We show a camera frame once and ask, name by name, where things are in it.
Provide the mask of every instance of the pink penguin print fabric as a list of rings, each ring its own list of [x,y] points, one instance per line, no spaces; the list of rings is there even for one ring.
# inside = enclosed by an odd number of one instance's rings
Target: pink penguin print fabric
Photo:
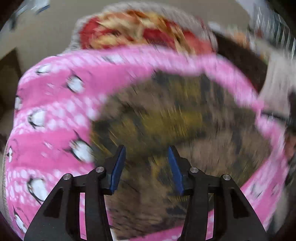
[[[250,106],[258,113],[256,126],[270,140],[273,151],[242,191],[264,227],[268,227],[288,170],[283,153],[284,129],[260,116],[264,103],[257,99],[248,79],[215,54],[188,57],[168,49],[131,46],[51,56],[20,79],[5,155],[5,197],[9,222],[21,238],[65,173],[78,176],[94,168],[90,125],[99,116],[108,95],[145,79],[155,69],[179,74],[205,73],[233,93],[238,105]],[[86,239],[84,195],[80,223],[81,237]],[[182,227],[176,227],[132,240],[176,240],[181,230]],[[212,231],[210,212],[207,238],[211,238]]]

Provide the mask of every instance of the metal screw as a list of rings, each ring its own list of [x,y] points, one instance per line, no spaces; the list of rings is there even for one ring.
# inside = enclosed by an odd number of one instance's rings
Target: metal screw
[[[192,167],[192,168],[190,168],[190,171],[192,173],[197,173],[198,172],[198,168],[197,167]]]
[[[63,176],[64,180],[69,180],[71,178],[71,174],[67,173]]]
[[[231,177],[228,174],[224,174],[223,179],[226,181],[229,181],[231,179]]]
[[[103,167],[97,167],[96,168],[96,172],[103,172],[104,171],[104,168]]]

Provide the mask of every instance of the fleece blanket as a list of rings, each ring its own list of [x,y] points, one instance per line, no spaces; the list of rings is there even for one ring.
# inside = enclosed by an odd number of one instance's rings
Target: fleece blanket
[[[65,173],[78,176],[94,168],[90,128],[107,96],[151,76],[156,69],[176,74],[205,73],[233,94],[238,106],[257,112],[255,125],[270,141],[272,153],[241,189],[263,226],[268,227],[288,171],[284,129],[260,116],[264,103],[258,100],[248,79],[215,54],[188,57],[164,48],[130,46],[51,56],[21,78],[3,180],[8,222],[21,238]],[[81,237],[86,239],[83,195],[80,212]],[[176,240],[181,230],[175,227],[131,240]],[[209,212],[207,239],[212,231],[213,212]]]

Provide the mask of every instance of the camouflage fabric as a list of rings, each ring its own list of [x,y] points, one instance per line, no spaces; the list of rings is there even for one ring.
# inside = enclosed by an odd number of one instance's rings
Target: camouflage fabric
[[[182,225],[187,198],[174,189],[169,145],[207,174],[230,174],[242,185],[270,154],[254,127],[255,113],[239,108],[227,90],[205,75],[156,72],[111,96],[93,123],[96,165],[127,148],[118,190],[106,197],[119,239]]]

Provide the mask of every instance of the wire rack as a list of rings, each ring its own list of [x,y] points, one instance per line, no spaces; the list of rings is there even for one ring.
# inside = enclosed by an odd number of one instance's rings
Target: wire rack
[[[255,37],[266,39],[276,48],[285,50],[289,58],[296,58],[296,39],[283,18],[274,11],[255,5],[250,29]]]

